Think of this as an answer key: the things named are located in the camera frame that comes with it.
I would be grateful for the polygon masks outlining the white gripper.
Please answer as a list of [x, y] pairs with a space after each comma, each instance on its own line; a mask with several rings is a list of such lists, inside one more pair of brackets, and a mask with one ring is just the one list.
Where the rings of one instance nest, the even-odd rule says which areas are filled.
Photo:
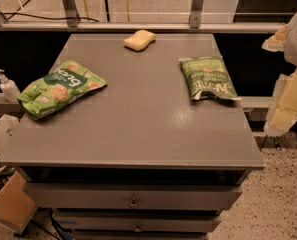
[[[271, 52], [283, 52], [285, 60], [297, 66], [297, 13], [262, 44]], [[281, 74], [276, 81], [264, 132], [271, 137], [287, 133], [297, 122], [297, 69], [290, 75]]]

